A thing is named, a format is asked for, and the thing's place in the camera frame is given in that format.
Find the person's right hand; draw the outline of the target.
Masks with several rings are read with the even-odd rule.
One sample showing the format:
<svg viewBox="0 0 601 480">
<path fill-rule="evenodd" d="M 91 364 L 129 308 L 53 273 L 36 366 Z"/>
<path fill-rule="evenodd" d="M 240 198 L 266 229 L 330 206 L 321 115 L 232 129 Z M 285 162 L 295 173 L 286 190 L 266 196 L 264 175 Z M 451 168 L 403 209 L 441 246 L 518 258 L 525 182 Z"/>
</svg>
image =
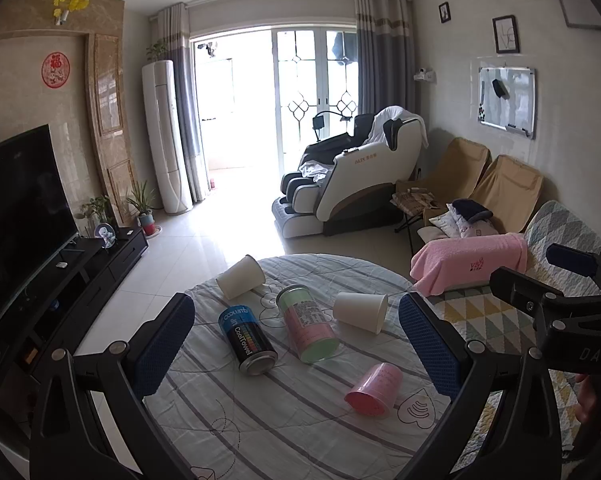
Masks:
<svg viewBox="0 0 601 480">
<path fill-rule="evenodd" d="M 576 418 L 582 425 L 587 425 L 599 414 L 601 379 L 587 374 L 577 374 L 575 382 L 579 385 Z"/>
</svg>

